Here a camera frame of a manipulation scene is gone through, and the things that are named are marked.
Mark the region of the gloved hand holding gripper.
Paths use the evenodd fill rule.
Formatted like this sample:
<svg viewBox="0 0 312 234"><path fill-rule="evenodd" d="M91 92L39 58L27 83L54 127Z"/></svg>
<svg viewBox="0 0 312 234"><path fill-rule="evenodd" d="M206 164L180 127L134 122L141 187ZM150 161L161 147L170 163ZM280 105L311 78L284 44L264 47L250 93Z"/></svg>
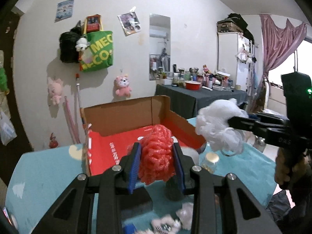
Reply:
<svg viewBox="0 0 312 234"><path fill-rule="evenodd" d="M290 167L286 160L285 150L279 148L276 157L274 180L282 190L289 190L296 181L311 170L309 156L302 157L299 163L293 167Z"/></svg>

